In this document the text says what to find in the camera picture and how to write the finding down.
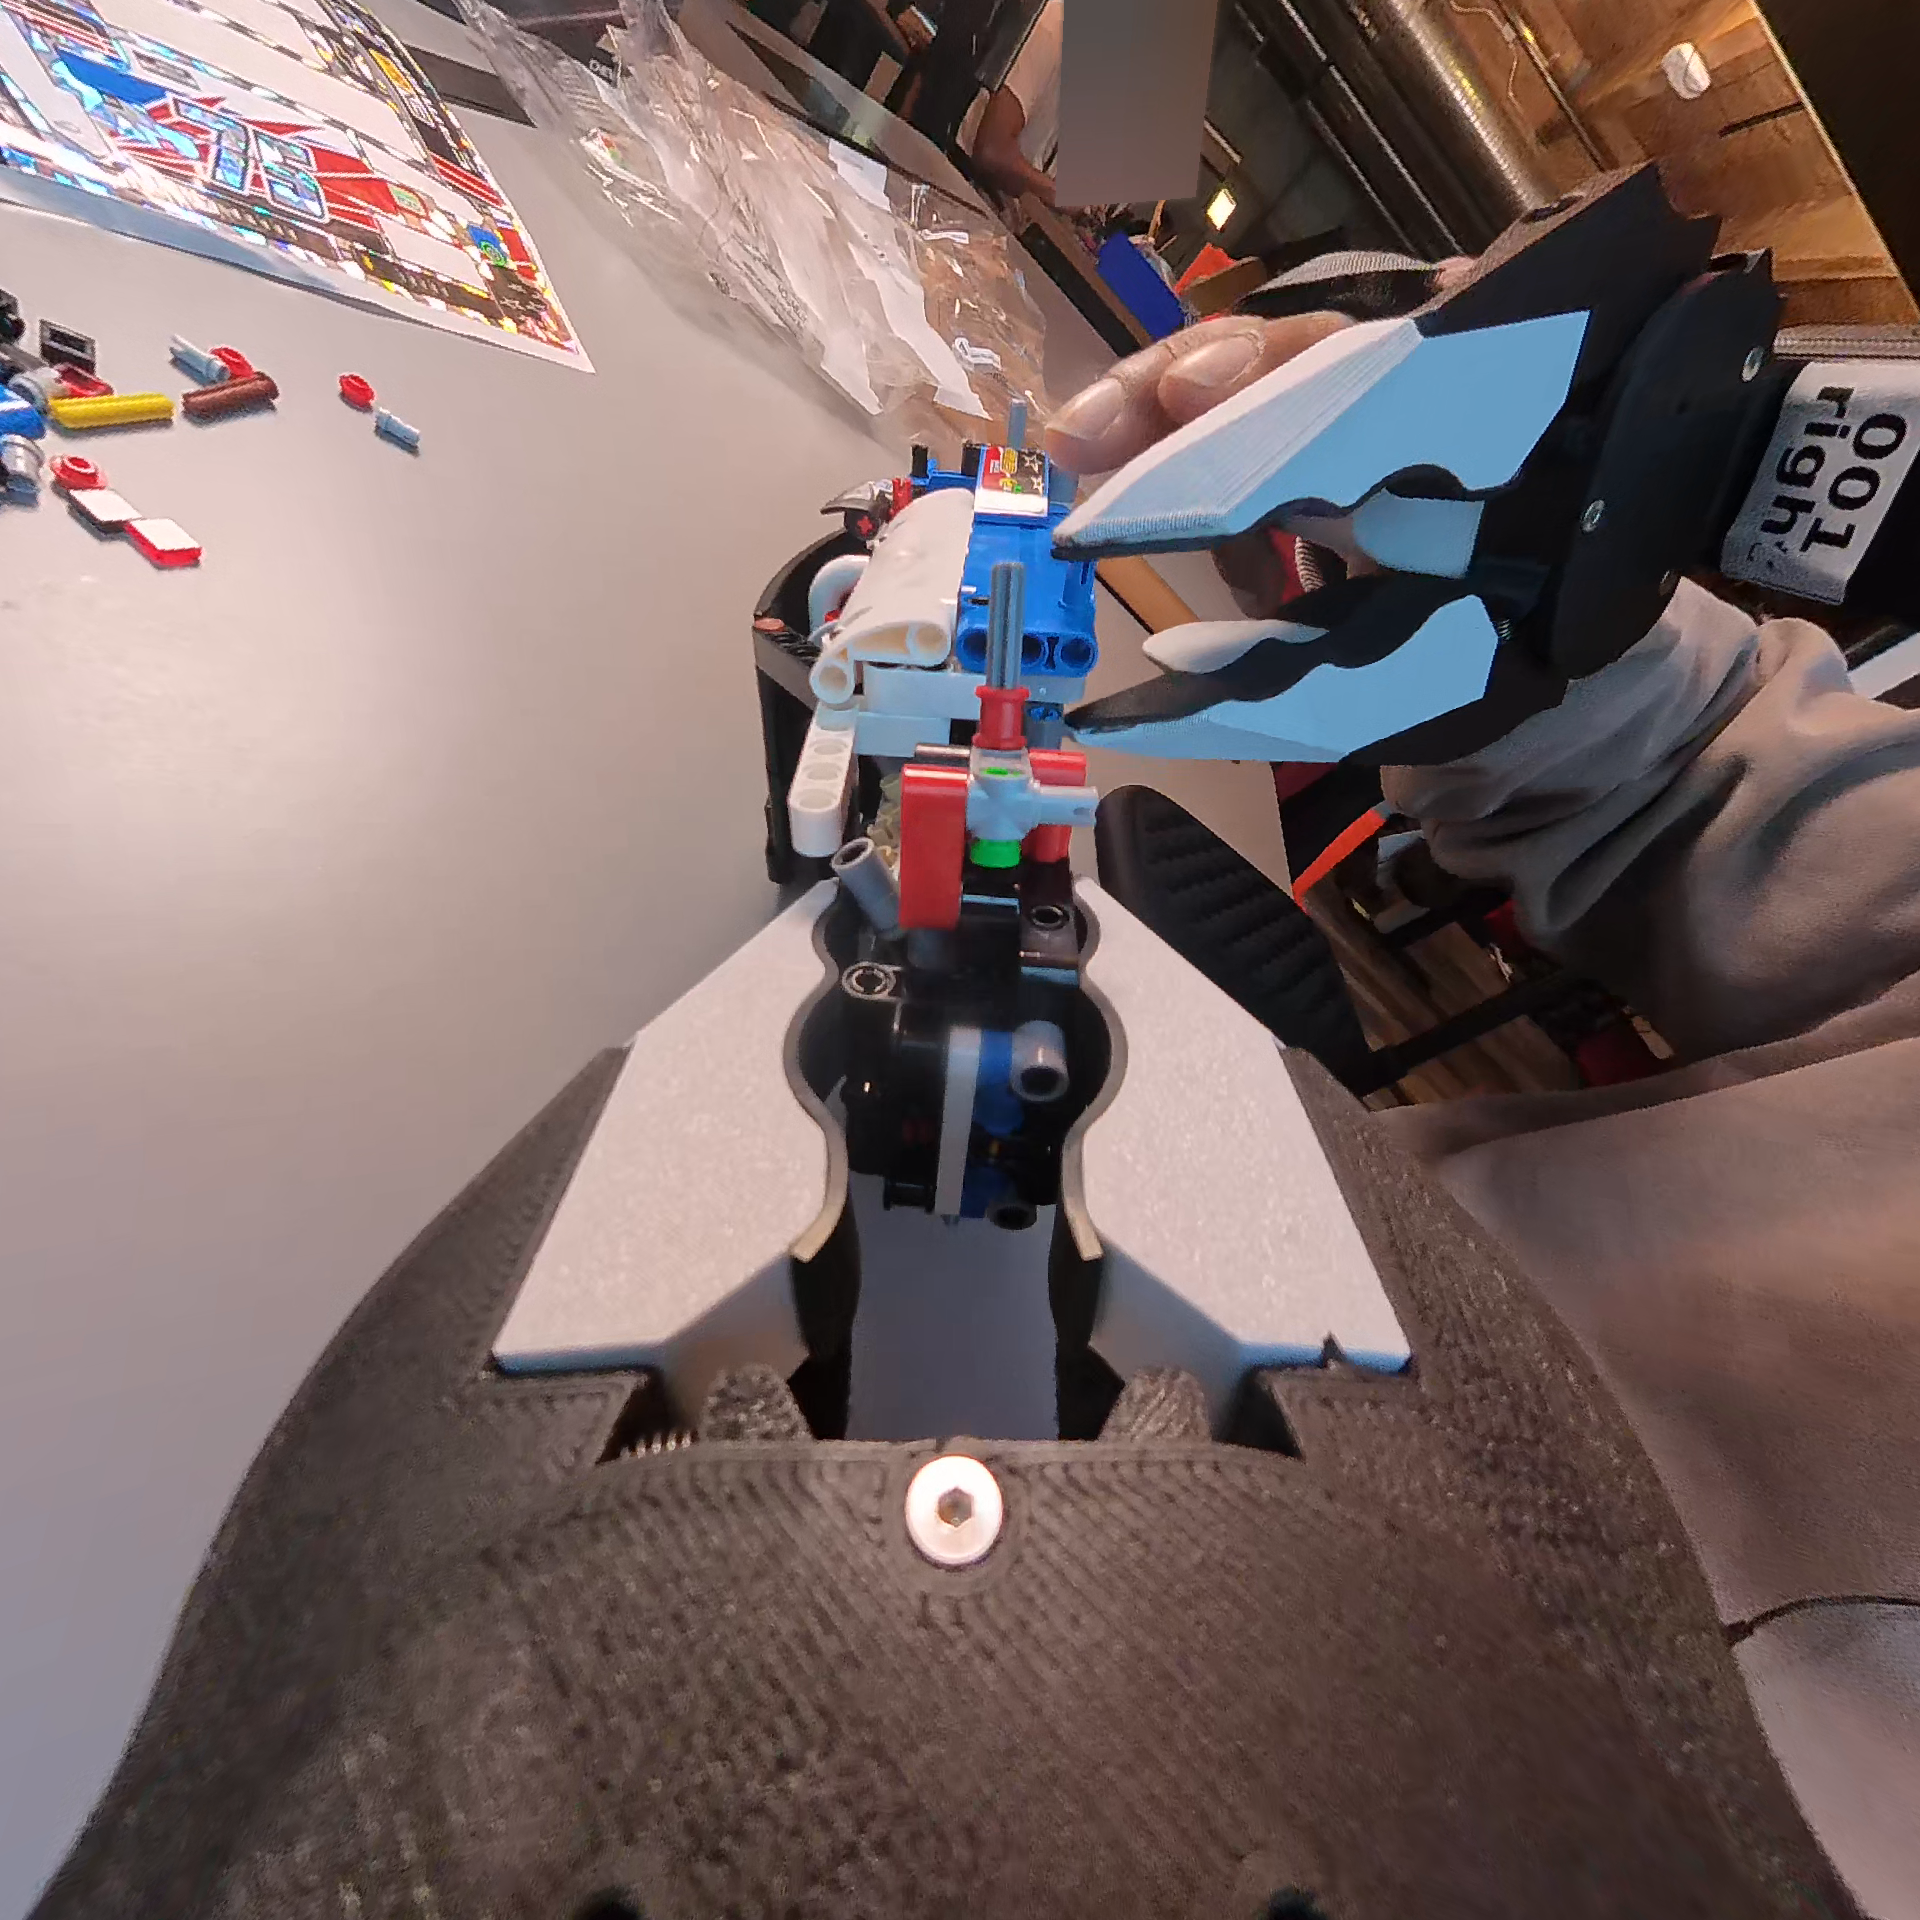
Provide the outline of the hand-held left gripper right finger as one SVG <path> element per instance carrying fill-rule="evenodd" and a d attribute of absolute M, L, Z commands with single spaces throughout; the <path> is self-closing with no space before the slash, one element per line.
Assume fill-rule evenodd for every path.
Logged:
<path fill-rule="evenodd" d="M 1063 1155 L 1115 1373 L 1249 1373 L 1409 1344 L 1277 1037 L 1093 879 L 1084 989 L 1111 1072 Z"/>

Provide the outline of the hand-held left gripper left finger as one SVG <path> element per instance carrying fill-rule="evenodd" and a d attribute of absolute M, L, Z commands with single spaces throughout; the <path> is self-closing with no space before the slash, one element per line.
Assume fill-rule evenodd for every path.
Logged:
<path fill-rule="evenodd" d="M 847 1152 L 800 1064 L 815 883 L 631 1042 L 496 1338 L 509 1375 L 780 1375 L 846 1344 Z"/>

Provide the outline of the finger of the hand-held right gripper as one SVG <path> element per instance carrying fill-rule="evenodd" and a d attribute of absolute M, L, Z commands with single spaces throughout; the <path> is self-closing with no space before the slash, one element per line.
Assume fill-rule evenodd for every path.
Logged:
<path fill-rule="evenodd" d="M 1156 677 L 1068 711 L 1079 746 L 1167 762 L 1334 764 L 1481 701 L 1493 615 L 1469 591 L 1340 591 L 1345 616 L 1200 621 Z"/>
<path fill-rule="evenodd" d="M 1059 528 L 1064 556 L 1193 550 L 1272 517 L 1375 563 L 1468 563 L 1572 388 L 1585 311 L 1422 333 L 1345 327 L 1115 471 Z"/>

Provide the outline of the lego car model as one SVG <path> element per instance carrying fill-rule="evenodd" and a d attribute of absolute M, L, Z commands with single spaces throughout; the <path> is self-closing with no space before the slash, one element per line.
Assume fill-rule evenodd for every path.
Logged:
<path fill-rule="evenodd" d="M 915 448 L 759 595 L 760 858 L 847 922 L 830 1082 L 888 1210 L 1020 1232 L 1056 1205 L 1084 1096 L 1072 839 L 1096 792 L 1064 708 L 1096 663 L 1072 479 L 1021 440 Z"/>

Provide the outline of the person's right forearm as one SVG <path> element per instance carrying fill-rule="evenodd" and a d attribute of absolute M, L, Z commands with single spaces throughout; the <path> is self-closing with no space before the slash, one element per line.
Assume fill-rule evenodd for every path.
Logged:
<path fill-rule="evenodd" d="M 1859 693 L 1806 620 L 1681 582 L 1559 707 L 1381 781 L 1444 874 L 1687 1062 L 1916 1039 L 1916 711 Z"/>

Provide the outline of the pile of small lego pieces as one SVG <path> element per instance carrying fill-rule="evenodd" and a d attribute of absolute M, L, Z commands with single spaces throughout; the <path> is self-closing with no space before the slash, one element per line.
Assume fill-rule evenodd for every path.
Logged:
<path fill-rule="evenodd" d="M 280 387 L 237 348 L 211 350 L 172 339 L 169 364 L 188 378 L 177 394 L 117 391 L 99 371 L 92 335 L 43 320 L 38 346 L 22 346 L 22 317 L 16 299 L 3 302 L 3 458 L 4 501 L 30 501 L 55 492 L 70 518 L 95 536 L 131 546 L 158 570 L 191 570 L 203 563 L 203 544 L 176 518 L 145 514 L 110 484 L 99 461 L 75 450 L 48 450 L 48 435 L 92 438 L 176 423 L 217 426 L 240 415 L 262 415 L 278 406 Z"/>

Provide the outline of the person's right hand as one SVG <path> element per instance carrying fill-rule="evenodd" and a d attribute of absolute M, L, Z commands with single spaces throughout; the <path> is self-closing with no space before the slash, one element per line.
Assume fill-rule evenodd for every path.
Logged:
<path fill-rule="evenodd" d="M 1045 452 L 1076 476 L 1113 474 L 1193 418 L 1353 323 L 1329 311 L 1219 317 L 1121 357 L 1047 423 Z"/>

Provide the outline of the blue crate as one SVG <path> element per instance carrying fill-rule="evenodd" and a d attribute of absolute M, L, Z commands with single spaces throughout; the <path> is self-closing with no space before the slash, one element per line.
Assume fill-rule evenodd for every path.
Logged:
<path fill-rule="evenodd" d="M 1153 251 L 1141 245 L 1141 235 L 1109 234 L 1094 254 L 1094 271 L 1149 340 L 1189 324 L 1181 298 L 1163 276 Z"/>

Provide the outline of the crumpled clear plastic bags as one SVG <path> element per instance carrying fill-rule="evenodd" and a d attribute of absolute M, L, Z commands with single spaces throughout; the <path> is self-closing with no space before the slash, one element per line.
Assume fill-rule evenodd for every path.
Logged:
<path fill-rule="evenodd" d="M 459 4 L 599 224 L 687 308 L 780 346 L 888 444 L 1048 414 L 1047 317 L 998 212 L 731 4 Z"/>

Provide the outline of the holographic sticker sheet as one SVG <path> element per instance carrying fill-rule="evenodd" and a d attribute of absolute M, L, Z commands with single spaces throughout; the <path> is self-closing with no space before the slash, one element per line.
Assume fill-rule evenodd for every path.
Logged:
<path fill-rule="evenodd" d="M 4 2 L 4 204 L 592 371 L 537 245 L 367 4 Z"/>

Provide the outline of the metal ventilation duct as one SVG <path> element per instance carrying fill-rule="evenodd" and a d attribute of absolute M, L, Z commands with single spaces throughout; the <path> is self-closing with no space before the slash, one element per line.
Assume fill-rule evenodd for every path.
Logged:
<path fill-rule="evenodd" d="M 1477 211 L 1503 224 L 1556 198 L 1517 112 L 1496 106 L 1447 4 L 1349 2 L 1345 11 Z"/>

